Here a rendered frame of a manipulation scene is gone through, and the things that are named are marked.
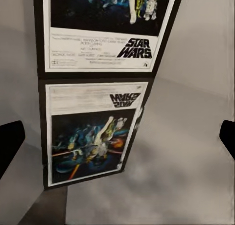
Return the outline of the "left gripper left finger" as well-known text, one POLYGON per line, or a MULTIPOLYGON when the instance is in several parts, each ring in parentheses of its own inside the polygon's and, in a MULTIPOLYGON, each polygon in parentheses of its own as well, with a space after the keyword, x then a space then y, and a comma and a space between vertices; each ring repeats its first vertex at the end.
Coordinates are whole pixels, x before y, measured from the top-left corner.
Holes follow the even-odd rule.
POLYGON ((25 131, 20 120, 0 126, 0 179, 24 140, 25 131))

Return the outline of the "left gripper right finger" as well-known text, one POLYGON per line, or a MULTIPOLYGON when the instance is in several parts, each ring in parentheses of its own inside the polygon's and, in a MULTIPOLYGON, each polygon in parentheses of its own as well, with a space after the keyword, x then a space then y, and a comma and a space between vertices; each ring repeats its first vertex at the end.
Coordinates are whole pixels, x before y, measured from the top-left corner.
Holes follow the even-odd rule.
POLYGON ((235 159, 235 122, 223 120, 219 137, 229 153, 235 159))

